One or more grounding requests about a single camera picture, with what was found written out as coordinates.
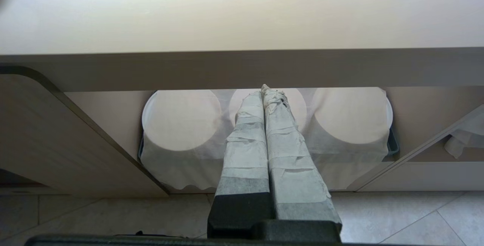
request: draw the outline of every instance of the round white disc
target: round white disc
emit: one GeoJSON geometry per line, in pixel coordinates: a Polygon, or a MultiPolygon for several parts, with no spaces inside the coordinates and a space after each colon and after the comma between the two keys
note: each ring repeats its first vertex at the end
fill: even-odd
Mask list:
{"type": "Polygon", "coordinates": [[[321,127],[341,141],[371,143],[388,132],[387,98],[380,88],[318,88],[312,105],[321,127]]]}
{"type": "Polygon", "coordinates": [[[220,102],[210,90],[159,90],[143,110],[143,129],[150,140],[172,151],[186,151],[218,130],[220,102]]]}

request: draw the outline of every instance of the white countertop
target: white countertop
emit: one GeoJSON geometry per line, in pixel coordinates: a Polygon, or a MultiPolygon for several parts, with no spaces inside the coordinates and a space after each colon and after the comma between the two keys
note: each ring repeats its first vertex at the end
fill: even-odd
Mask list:
{"type": "Polygon", "coordinates": [[[484,0],[1,0],[0,55],[484,46],[484,0]]]}

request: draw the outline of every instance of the white fabric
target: white fabric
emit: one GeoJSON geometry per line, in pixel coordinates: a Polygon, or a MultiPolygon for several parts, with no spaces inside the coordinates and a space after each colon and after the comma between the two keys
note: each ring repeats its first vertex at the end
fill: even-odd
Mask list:
{"type": "Polygon", "coordinates": [[[376,87],[314,91],[304,138],[329,189],[346,189],[388,154],[387,108],[376,87]]]}
{"type": "Polygon", "coordinates": [[[484,110],[461,124],[451,135],[444,148],[454,158],[460,157],[466,147],[484,148],[484,110]]]}
{"type": "MultiPolygon", "coordinates": [[[[326,92],[325,89],[316,88],[281,90],[287,94],[286,98],[291,105],[298,130],[306,138],[307,148],[329,189],[345,189],[355,179],[378,165],[387,154],[387,135],[370,144],[352,144],[341,141],[323,129],[320,122],[327,126],[327,121],[325,121],[327,117],[344,122],[346,129],[340,129],[339,134],[335,133],[339,138],[345,139],[351,136],[354,141],[358,137],[354,133],[355,131],[365,133],[364,126],[357,128],[353,126],[353,124],[359,124],[358,122],[364,124],[365,121],[361,122],[357,118],[367,118],[365,115],[361,115],[357,111],[350,111],[349,107],[340,106],[343,109],[341,111],[337,108],[337,110],[335,108],[331,111],[327,110],[327,105],[325,105],[327,94],[339,94],[338,92],[326,92]],[[321,107],[325,109],[324,114],[320,111],[321,107]]],[[[391,113],[391,106],[389,106],[385,93],[379,88],[359,88],[359,91],[355,91],[354,93],[358,94],[357,102],[359,103],[356,110],[367,109],[368,112],[368,109],[371,108],[365,105],[365,102],[370,101],[370,95],[365,94],[368,90],[381,99],[376,103],[379,106],[373,106],[373,108],[376,107],[381,113],[382,109],[379,107],[383,100],[386,113],[391,113]]],[[[176,189],[183,189],[189,184],[197,186],[199,189],[216,187],[222,174],[225,140],[232,133],[242,99],[249,93],[250,90],[246,89],[157,91],[147,102],[143,113],[145,144],[140,160],[145,168],[161,182],[176,189]],[[153,105],[161,109],[152,111],[153,105]],[[150,124],[147,122],[148,120],[150,122],[155,120],[155,123],[150,124]]],[[[351,97],[338,96],[337,99],[340,102],[343,101],[343,98],[351,97]]],[[[259,121],[261,117],[254,114],[254,110],[256,109],[247,107],[244,111],[247,115],[238,122],[259,121]]],[[[376,118],[373,115],[370,118],[377,120],[378,124],[387,119],[385,132],[392,122],[392,117],[384,114],[377,115],[376,118]]],[[[334,129],[338,129],[337,126],[333,126],[329,130],[333,132],[334,129]]],[[[378,133],[382,134],[382,130],[372,128],[369,130],[373,132],[371,134],[373,139],[378,133]]],[[[281,143],[285,152],[279,154],[279,157],[302,149],[301,145],[291,146],[287,143],[281,143]]]]}
{"type": "Polygon", "coordinates": [[[210,90],[157,91],[145,105],[143,166],[160,182],[183,189],[217,187],[225,139],[233,127],[227,106],[231,93],[210,90]]]}

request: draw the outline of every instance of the black plastic part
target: black plastic part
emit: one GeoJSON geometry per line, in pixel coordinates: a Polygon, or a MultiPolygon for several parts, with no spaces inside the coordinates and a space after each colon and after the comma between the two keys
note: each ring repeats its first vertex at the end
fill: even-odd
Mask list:
{"type": "Polygon", "coordinates": [[[137,157],[137,159],[138,159],[138,163],[140,163],[142,165],[143,165],[143,163],[141,163],[141,154],[143,153],[144,145],[145,145],[145,138],[144,138],[144,136],[141,136],[140,146],[138,147],[138,157],[137,157]]]}
{"type": "Polygon", "coordinates": [[[227,240],[227,239],[169,239],[143,236],[95,236],[95,235],[40,235],[35,236],[26,246],[383,246],[382,244],[360,243],[301,243],[287,241],[227,240]]]}
{"type": "Polygon", "coordinates": [[[218,195],[210,210],[208,238],[252,238],[252,226],[275,218],[272,195],[269,192],[218,195]]]}
{"type": "Polygon", "coordinates": [[[341,223],[320,220],[265,220],[252,228],[253,239],[340,243],[341,223]]]}
{"type": "Polygon", "coordinates": [[[398,141],[396,140],[396,137],[391,128],[388,135],[387,148],[388,148],[387,156],[392,156],[395,153],[398,153],[400,151],[400,145],[398,144],[398,141]]]}

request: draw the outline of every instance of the beige panel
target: beige panel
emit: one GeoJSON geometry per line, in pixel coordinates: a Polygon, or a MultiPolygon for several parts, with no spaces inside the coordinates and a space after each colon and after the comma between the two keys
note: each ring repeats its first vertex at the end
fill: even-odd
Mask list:
{"type": "Polygon", "coordinates": [[[0,56],[61,91],[484,85],[482,60],[484,48],[0,56]]]}
{"type": "Polygon", "coordinates": [[[0,54],[484,46],[484,2],[3,0],[0,37],[0,54]]]}
{"type": "Polygon", "coordinates": [[[484,162],[407,162],[361,191],[484,190],[484,162]]]}
{"type": "Polygon", "coordinates": [[[153,91],[66,92],[83,112],[133,158],[138,157],[141,115],[153,91]]]}
{"type": "Polygon", "coordinates": [[[415,155],[409,162],[483,162],[484,148],[464,148],[462,155],[457,159],[444,149],[449,137],[445,137],[423,152],[415,155]]]}
{"type": "Polygon", "coordinates": [[[484,103],[484,87],[387,87],[400,158],[484,103]]]}
{"type": "Polygon", "coordinates": [[[104,132],[81,120],[81,111],[74,114],[59,101],[62,93],[53,96],[15,74],[0,76],[0,90],[2,169],[76,196],[166,196],[104,132]]]}
{"type": "Polygon", "coordinates": [[[363,174],[361,177],[356,179],[354,182],[352,182],[345,190],[342,191],[357,191],[360,189],[362,186],[364,186],[367,182],[371,181],[372,178],[375,177],[379,172],[382,170],[385,170],[387,167],[392,165],[394,163],[393,161],[386,161],[386,162],[381,162],[378,166],[374,167],[373,170],[370,170],[369,172],[363,174]]]}

